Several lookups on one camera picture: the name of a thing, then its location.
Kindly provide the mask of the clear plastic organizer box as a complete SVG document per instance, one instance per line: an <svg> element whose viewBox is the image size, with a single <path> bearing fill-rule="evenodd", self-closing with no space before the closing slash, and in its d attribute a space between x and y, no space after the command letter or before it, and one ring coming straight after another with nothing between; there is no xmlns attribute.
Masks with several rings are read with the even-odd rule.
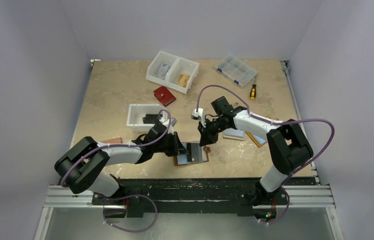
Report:
<svg viewBox="0 0 374 240"><path fill-rule="evenodd" d="M238 87L244 87L250 82L255 83L258 71L243 60L227 54L215 65L216 71Z"/></svg>

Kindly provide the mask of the gold card in bin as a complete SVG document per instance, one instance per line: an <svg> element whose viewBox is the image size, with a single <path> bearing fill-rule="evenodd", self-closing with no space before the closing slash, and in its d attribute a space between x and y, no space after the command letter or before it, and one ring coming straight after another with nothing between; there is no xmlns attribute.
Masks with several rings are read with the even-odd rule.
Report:
<svg viewBox="0 0 374 240"><path fill-rule="evenodd" d="M180 87L186 88L189 80L190 80L189 75L181 74L176 84Z"/></svg>

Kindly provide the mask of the small white plastic bin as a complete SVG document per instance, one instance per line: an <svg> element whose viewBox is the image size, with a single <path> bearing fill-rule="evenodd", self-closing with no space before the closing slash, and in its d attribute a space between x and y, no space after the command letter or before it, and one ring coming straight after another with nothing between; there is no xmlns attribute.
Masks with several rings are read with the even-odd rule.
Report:
<svg viewBox="0 0 374 240"><path fill-rule="evenodd" d="M134 103L130 104L128 108L128 116L126 126L131 128L135 133L148 132L154 123L145 123L143 118L149 115L157 115L160 110L167 108L158 103Z"/></svg>

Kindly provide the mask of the white two-compartment bin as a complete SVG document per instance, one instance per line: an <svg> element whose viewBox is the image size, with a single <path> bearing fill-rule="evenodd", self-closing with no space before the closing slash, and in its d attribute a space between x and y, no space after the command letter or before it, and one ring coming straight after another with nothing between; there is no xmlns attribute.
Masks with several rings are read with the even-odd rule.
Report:
<svg viewBox="0 0 374 240"><path fill-rule="evenodd" d="M165 80L159 79L155 76L157 68L162 63L171 65ZM165 86L168 89L186 94L187 91L191 88L192 82L198 75L199 65L199 63L186 59L184 57L176 56L164 51L159 51L159 53L147 68L146 79L158 85ZM176 84L180 75L190 76L190 80L188 81L186 88L180 87Z"/></svg>

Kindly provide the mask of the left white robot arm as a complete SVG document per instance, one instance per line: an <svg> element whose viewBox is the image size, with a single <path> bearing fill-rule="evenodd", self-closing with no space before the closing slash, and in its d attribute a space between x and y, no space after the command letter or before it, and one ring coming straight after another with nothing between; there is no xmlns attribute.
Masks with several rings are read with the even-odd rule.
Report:
<svg viewBox="0 0 374 240"><path fill-rule="evenodd" d="M97 142L86 136L57 160L54 169L61 177L61 185L74 194L89 190L116 205L124 198L124 187L117 177L103 173L103 169L116 164L141 164L156 153L175 157L189 152L177 132L157 123L148 133L126 144Z"/></svg>

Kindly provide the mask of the patterned card in bin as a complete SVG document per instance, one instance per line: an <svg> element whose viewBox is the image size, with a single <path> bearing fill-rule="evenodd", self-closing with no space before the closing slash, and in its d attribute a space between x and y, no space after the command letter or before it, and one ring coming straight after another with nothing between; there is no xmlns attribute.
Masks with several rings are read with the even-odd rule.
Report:
<svg viewBox="0 0 374 240"><path fill-rule="evenodd" d="M165 80L168 71L170 70L171 65L162 63L156 70L155 76L159 79Z"/></svg>

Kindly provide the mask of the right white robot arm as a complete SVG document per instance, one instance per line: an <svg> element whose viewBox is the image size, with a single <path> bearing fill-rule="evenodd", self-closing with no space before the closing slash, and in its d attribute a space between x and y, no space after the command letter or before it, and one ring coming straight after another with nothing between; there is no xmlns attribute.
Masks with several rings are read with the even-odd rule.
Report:
<svg viewBox="0 0 374 240"><path fill-rule="evenodd" d="M253 115L246 107L233 107L222 96L212 103L215 117L209 120L202 108L196 107L191 118L199 121L200 146L215 144L219 133L235 129L249 132L266 141L272 166L256 184L256 199L266 204L293 171L313 157L313 149L299 124L293 120L282 122Z"/></svg>

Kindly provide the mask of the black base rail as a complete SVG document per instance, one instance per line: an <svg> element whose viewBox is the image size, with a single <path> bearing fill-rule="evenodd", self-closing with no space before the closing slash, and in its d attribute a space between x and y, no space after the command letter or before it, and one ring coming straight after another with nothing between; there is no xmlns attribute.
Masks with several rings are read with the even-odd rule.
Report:
<svg viewBox="0 0 374 240"><path fill-rule="evenodd" d="M287 203L283 190L263 193L258 177L123 179L122 196L128 200L111 201L93 194L96 206L127 207L130 218L144 213L236 214L239 217L265 218L277 206Z"/></svg>

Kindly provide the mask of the pink leather card holder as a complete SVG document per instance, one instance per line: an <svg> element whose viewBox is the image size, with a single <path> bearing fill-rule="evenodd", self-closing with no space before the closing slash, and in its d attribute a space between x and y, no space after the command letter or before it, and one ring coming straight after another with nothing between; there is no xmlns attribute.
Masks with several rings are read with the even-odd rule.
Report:
<svg viewBox="0 0 374 240"><path fill-rule="evenodd" d="M103 140L102 143L104 144L121 144L122 143L122 138L121 137L116 137L108 140Z"/></svg>

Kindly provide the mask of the tan leather card holder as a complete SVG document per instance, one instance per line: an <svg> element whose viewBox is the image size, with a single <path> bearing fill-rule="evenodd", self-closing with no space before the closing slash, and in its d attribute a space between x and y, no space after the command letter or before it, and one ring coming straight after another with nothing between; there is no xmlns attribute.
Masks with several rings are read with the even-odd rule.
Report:
<svg viewBox="0 0 374 240"><path fill-rule="evenodd" d="M174 157L174 165L176 167L209 161L211 149L208 146L199 146L198 142L183 142L182 145L186 148L188 153Z"/></svg>

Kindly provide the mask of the yellow black screwdriver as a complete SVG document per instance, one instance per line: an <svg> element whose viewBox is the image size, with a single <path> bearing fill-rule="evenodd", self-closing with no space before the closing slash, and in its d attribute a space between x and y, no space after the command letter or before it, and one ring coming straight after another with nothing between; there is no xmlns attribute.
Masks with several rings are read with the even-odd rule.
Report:
<svg viewBox="0 0 374 240"><path fill-rule="evenodd" d="M250 91L250 99L251 100L256 99L256 95L257 95L256 87L257 87L257 85L255 83L252 84L252 88L251 88L251 91Z"/></svg>

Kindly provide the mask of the red leather card holder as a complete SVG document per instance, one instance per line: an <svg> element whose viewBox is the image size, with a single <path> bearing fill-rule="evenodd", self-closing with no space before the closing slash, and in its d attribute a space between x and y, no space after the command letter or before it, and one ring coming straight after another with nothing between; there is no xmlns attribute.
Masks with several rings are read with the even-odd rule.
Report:
<svg viewBox="0 0 374 240"><path fill-rule="evenodd" d="M156 99L165 107L176 101L176 97L165 86L160 86L153 91Z"/></svg>

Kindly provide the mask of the black card in bin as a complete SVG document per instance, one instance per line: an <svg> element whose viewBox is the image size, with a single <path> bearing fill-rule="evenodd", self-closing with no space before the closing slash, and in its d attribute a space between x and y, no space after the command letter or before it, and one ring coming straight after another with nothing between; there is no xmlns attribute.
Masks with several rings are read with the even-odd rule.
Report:
<svg viewBox="0 0 374 240"><path fill-rule="evenodd" d="M160 120L159 114L146 114L145 117L142 118L143 124L148 125L154 125Z"/></svg>

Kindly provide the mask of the blue card white tray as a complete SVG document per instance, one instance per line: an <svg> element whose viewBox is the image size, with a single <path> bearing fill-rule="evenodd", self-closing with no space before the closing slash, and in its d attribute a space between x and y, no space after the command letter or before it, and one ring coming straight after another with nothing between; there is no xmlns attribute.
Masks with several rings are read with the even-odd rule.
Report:
<svg viewBox="0 0 374 240"><path fill-rule="evenodd" d="M230 140L244 141L245 132L243 130L229 128L223 131L223 138L230 139Z"/></svg>

